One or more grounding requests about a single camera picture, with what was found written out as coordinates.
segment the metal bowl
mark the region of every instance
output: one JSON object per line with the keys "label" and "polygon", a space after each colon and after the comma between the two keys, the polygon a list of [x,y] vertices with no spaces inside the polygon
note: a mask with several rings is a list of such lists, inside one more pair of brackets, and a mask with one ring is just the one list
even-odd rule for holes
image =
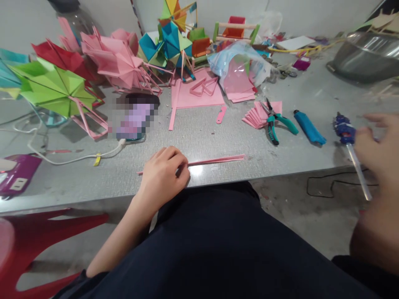
{"label": "metal bowl", "polygon": [[399,76],[399,38],[371,32],[347,36],[327,67],[336,74],[361,83]]}

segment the white wall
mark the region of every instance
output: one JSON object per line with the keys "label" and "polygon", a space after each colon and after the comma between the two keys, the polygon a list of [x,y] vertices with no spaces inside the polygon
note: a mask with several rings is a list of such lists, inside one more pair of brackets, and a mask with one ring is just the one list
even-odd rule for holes
{"label": "white wall", "polygon": [[[105,35],[124,28],[140,36],[130,0],[79,1]],[[58,36],[62,34],[55,11],[47,0],[3,0],[0,28],[0,47],[24,54],[33,51],[30,43],[39,44],[46,38],[59,44]]]}
{"label": "white wall", "polygon": [[[194,0],[180,0],[184,7]],[[133,0],[144,31],[157,29],[163,0]],[[283,14],[280,31],[291,35],[335,36],[366,21],[380,0],[197,0],[198,25],[213,35],[216,21],[227,22],[231,15],[248,20],[259,12],[279,11]]]}

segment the plastic bag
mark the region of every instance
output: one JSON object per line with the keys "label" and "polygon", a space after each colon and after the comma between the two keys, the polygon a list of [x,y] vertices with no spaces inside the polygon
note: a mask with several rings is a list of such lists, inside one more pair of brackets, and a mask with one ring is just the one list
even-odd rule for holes
{"label": "plastic bag", "polygon": [[267,39],[274,38],[274,35],[278,33],[283,22],[283,15],[277,11],[265,11],[261,12],[258,16],[249,18],[248,24],[260,24],[258,34],[255,38],[256,44],[261,44]]}
{"label": "plastic bag", "polygon": [[211,71],[220,77],[219,83],[225,92],[224,80],[229,73],[230,61],[237,55],[242,61],[237,71],[245,69],[247,73],[251,72],[253,76],[251,80],[255,86],[261,85],[270,76],[272,65],[265,61],[248,43],[236,41],[218,53],[207,54]]}

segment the person's left hand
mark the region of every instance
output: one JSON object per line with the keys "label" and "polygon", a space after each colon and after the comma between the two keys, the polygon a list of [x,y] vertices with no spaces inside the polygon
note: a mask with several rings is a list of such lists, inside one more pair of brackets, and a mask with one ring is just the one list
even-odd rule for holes
{"label": "person's left hand", "polygon": [[186,187],[189,178],[187,158],[173,146],[164,147],[145,164],[135,197],[157,211]]}

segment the table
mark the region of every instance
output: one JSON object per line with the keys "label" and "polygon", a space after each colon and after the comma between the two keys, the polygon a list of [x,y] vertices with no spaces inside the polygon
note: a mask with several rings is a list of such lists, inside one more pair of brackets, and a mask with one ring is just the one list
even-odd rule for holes
{"label": "table", "polygon": [[[345,82],[331,74],[325,64],[333,59],[338,48],[327,50],[323,59],[313,60],[306,72],[298,72],[297,78],[288,77],[278,80],[276,84],[266,85],[269,99],[282,100],[283,114],[296,125],[293,117],[295,109],[309,116],[327,139],[323,147],[310,144],[299,125],[300,133],[297,136],[277,128],[280,145],[273,146],[265,130],[256,130],[241,120],[253,108],[252,101],[232,104],[225,99],[228,109],[220,125],[216,124],[219,106],[177,110],[174,130],[168,131],[172,109],[170,89],[165,89],[160,96],[158,119],[144,142],[126,145],[116,156],[101,159],[98,167],[93,167],[92,158],[63,166],[43,161],[24,194],[0,201],[0,213],[133,196],[141,181],[136,172],[143,169],[144,163],[155,151],[169,145],[179,148],[190,162],[247,155],[244,161],[191,167],[189,187],[351,165],[345,148],[337,143],[338,137],[333,130],[332,121],[337,111],[347,115],[355,126],[360,126],[365,124],[360,117],[362,113],[398,110],[399,104],[393,100],[376,100],[370,90],[379,85],[362,86]],[[275,54],[273,59],[281,64],[295,61],[291,54]],[[105,89],[104,93],[106,104],[97,111],[111,115],[112,103],[118,95],[110,88]],[[14,107],[12,111],[0,109],[0,123],[10,119],[10,114],[18,113],[18,116],[29,111],[26,103],[7,103],[11,104],[17,105],[17,108]],[[11,128],[11,125],[2,125],[0,128]],[[11,132],[0,134],[0,157],[30,152],[27,148],[30,135]],[[113,139],[95,142],[73,122],[49,129],[47,136],[48,150],[83,150],[79,153],[48,155],[49,159],[56,162],[105,153],[118,144]],[[40,149],[43,138],[38,136],[33,145]]]}

